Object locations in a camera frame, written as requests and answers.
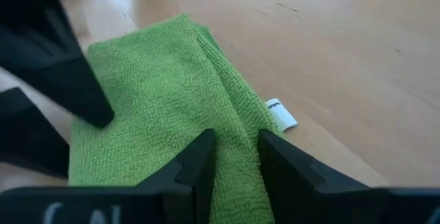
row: white care label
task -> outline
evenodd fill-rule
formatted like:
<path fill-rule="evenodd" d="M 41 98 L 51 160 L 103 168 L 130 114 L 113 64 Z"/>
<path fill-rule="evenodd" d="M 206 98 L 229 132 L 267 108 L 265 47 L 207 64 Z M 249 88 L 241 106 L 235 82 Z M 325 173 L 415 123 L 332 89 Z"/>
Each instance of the white care label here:
<path fill-rule="evenodd" d="M 279 99 L 271 99 L 265 104 L 274 116 L 275 122 L 277 123 L 278 127 L 280 127 L 281 131 L 285 131 L 288 128 L 298 125 L 298 122 L 283 106 L 283 104 L 281 104 Z"/>

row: green microfiber towel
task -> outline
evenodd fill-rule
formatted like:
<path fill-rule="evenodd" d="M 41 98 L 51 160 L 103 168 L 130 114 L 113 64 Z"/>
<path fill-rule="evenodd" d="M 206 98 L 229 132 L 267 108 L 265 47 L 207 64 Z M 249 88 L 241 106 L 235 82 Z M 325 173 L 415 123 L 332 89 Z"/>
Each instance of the green microfiber towel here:
<path fill-rule="evenodd" d="M 204 129 L 217 141 L 211 223 L 273 223 L 257 134 L 271 114 L 209 31 L 186 15 L 89 47 L 115 119 L 100 130 L 74 120 L 71 186 L 134 186 Z"/>

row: wooden floor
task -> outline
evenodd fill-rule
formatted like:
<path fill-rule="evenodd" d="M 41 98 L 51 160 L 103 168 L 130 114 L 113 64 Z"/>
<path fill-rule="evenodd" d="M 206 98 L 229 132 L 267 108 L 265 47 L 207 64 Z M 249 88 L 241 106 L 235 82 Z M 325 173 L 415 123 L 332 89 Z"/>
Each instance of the wooden floor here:
<path fill-rule="evenodd" d="M 187 12 L 290 142 L 370 186 L 440 186 L 440 0 L 63 0 L 81 45 Z M 22 85 L 0 72 L 0 90 Z M 70 116 L 26 93 L 69 139 Z M 63 184 L 6 165 L 1 188 Z"/>

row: black device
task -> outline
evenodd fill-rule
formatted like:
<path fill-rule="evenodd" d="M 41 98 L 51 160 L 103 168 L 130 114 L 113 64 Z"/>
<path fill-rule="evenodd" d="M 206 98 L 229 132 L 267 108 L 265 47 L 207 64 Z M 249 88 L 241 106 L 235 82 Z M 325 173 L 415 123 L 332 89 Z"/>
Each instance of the black device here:
<path fill-rule="evenodd" d="M 113 111 L 59 0 L 2 0 L 0 66 L 89 123 Z M 0 94 L 0 159 L 67 177 L 68 146 L 19 89 Z M 27 124 L 38 122 L 38 130 Z M 0 194 L 0 223 L 209 222 L 215 131 L 134 187 L 35 187 Z M 440 189 L 369 188 L 270 131 L 260 170 L 276 223 L 440 223 Z"/>

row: folded towel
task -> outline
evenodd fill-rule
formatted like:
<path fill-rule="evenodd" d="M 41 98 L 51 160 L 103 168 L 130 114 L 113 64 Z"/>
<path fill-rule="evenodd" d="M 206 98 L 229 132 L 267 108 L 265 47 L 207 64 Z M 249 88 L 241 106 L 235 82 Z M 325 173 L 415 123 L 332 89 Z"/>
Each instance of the folded towel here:
<path fill-rule="evenodd" d="M 217 141 L 211 223 L 273 223 L 257 133 L 281 135 L 209 31 L 186 15 L 91 45 L 88 59 L 115 119 L 74 120 L 71 186 L 134 186 L 204 129 Z"/>

